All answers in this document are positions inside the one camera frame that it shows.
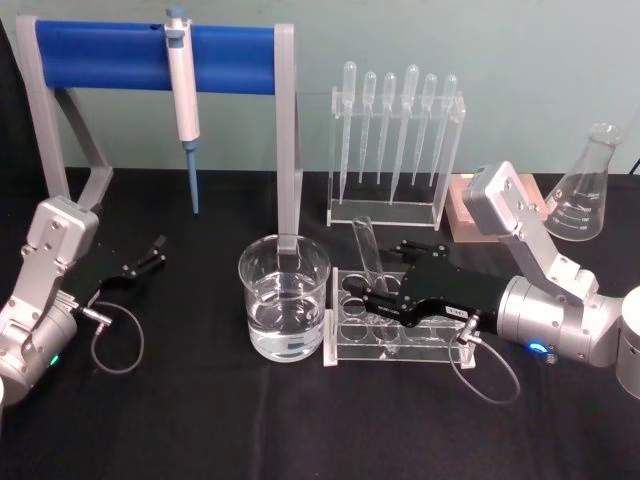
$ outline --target pipette rack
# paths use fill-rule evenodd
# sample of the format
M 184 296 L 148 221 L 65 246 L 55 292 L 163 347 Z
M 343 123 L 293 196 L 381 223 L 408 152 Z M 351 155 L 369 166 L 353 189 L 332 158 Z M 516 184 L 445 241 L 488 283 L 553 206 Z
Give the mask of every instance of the pipette rack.
M 378 148 L 382 133 L 384 106 L 381 94 L 382 82 L 380 79 L 378 80 L 366 141 L 364 173 L 360 180 L 360 150 L 365 104 L 361 91 L 364 75 L 358 77 L 358 87 L 352 104 L 348 168 L 342 200 L 340 199 L 340 166 L 345 109 L 342 92 L 337 87 L 332 89 L 327 226 L 334 223 L 351 223 L 353 218 L 366 215 L 376 225 L 422 226 L 438 230 L 466 115 L 462 92 L 456 90 L 453 98 L 434 96 L 430 109 L 423 107 L 421 94 L 415 95 L 410 110 L 400 167 L 403 173 L 400 174 L 399 185 L 393 201 L 390 201 L 392 169 L 395 164 L 398 136 L 401 130 L 401 81 L 403 79 L 398 79 L 400 87 L 396 89 L 391 107 L 380 175 L 378 175 L 377 168 Z M 420 77 L 418 92 L 423 91 L 422 86 L 426 76 L 420 75 Z M 438 85 L 437 92 L 441 90 L 442 88 Z M 425 117 L 427 117 L 426 134 L 421 147 L 415 184 L 412 184 L 414 156 L 420 143 L 420 123 Z M 443 127 L 440 127 L 441 120 L 444 122 Z M 438 130 L 441 128 L 444 128 L 442 147 L 439 149 L 439 153 L 435 153 Z
M 400 286 L 402 273 L 387 273 L 389 291 Z M 363 272 L 340 271 L 334 267 L 332 310 L 324 325 L 324 365 L 334 366 L 342 360 L 379 360 L 447 363 L 449 339 L 464 324 L 445 317 L 423 319 L 414 328 L 365 311 L 362 299 L 353 297 L 342 287 L 346 278 L 366 282 Z M 475 345 L 454 342 L 452 357 L 460 368 L 474 368 Z

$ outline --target blue indicator light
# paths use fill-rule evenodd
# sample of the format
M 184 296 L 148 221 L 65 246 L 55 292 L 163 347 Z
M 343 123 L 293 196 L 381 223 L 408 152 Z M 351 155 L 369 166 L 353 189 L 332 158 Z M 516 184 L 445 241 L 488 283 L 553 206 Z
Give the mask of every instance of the blue indicator light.
M 528 348 L 535 353 L 549 353 L 549 348 L 538 342 L 531 342 Z

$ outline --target black cable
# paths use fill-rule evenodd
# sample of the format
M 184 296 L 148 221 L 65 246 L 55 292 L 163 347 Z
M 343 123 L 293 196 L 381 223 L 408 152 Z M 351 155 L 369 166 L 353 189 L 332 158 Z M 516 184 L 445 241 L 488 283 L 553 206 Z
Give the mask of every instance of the black cable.
M 629 175 L 633 175 L 634 173 L 636 173 L 636 169 L 638 168 L 638 166 L 640 166 L 640 158 L 636 163 L 633 164 L 633 167 L 631 167 L 631 170 L 629 170 Z

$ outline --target pipette tip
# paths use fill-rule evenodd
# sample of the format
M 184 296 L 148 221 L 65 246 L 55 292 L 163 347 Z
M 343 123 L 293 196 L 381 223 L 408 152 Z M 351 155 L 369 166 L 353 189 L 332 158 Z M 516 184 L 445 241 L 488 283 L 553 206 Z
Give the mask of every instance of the pipette tip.
M 200 213 L 200 202 L 198 198 L 198 172 L 196 170 L 196 152 L 187 150 L 187 169 L 189 171 L 189 188 L 191 189 L 191 204 L 193 214 Z

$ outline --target micropipette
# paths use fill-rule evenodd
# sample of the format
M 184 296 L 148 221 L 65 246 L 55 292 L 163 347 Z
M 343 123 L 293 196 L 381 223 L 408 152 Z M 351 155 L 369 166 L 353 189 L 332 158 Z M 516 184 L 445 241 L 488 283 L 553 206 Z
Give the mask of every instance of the micropipette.
M 444 131 L 447 128 L 447 117 L 449 109 L 453 105 L 453 97 L 458 88 L 458 79 L 455 75 L 449 75 L 444 80 L 444 88 L 442 90 L 442 98 L 440 101 L 440 124 L 438 125 L 438 134 L 436 136 L 436 144 L 433 149 L 433 160 L 431 161 L 431 177 L 429 178 L 429 186 L 433 186 L 433 175 L 435 174 L 440 153 L 442 152 L 442 142 L 444 141 Z
M 416 139 L 416 149 L 413 154 L 413 176 L 411 177 L 411 185 L 416 183 L 416 175 L 418 173 L 418 166 L 420 165 L 420 157 L 422 157 L 422 147 L 424 145 L 424 136 L 427 133 L 427 123 L 431 117 L 431 106 L 433 105 L 433 99 L 436 94 L 436 85 L 438 84 L 438 77 L 433 73 L 430 73 L 424 79 L 424 88 L 422 89 L 422 98 L 420 103 L 422 105 L 422 113 L 420 114 L 420 125 L 418 126 L 418 138 Z
M 398 180 L 400 179 L 400 167 L 402 166 L 402 157 L 404 155 L 404 144 L 407 140 L 407 127 L 409 126 L 409 117 L 411 116 L 411 107 L 416 96 L 416 88 L 418 88 L 418 77 L 420 69 L 416 65 L 409 65 L 404 74 L 404 86 L 402 87 L 402 117 L 400 119 L 400 133 L 398 134 L 398 147 L 396 148 L 396 161 L 393 165 L 393 176 L 391 177 L 391 195 L 389 196 L 389 204 L 393 203 L 393 196 L 398 188 Z
M 380 185 L 380 171 L 382 170 L 382 159 L 384 149 L 387 144 L 387 132 L 389 131 L 389 118 L 391 117 L 391 107 L 396 94 L 396 76 L 389 72 L 384 76 L 382 86 L 382 124 L 380 126 L 380 140 L 378 141 L 378 180 Z
M 362 89 L 362 104 L 364 111 L 362 112 L 362 133 L 360 135 L 360 176 L 358 182 L 362 183 L 362 172 L 364 171 L 364 162 L 367 156 L 367 140 L 369 139 L 369 122 L 371 120 L 371 111 L 373 110 L 373 99 L 376 95 L 376 74 L 367 72 L 364 76 L 364 87 Z
M 176 107 L 178 137 L 187 155 L 189 186 L 193 214 L 198 215 L 198 178 L 196 171 L 196 146 L 200 136 L 196 80 L 191 49 L 191 20 L 186 20 L 183 8 L 168 8 L 169 22 L 164 27 L 169 57 L 171 89 Z
M 347 167 L 349 163 L 349 137 L 351 135 L 351 116 L 353 114 L 353 102 L 356 99 L 356 64 L 347 62 L 344 64 L 342 74 L 342 105 L 344 107 L 344 128 L 342 130 L 342 156 L 340 158 L 340 204 L 344 196 L 344 187 L 347 185 Z

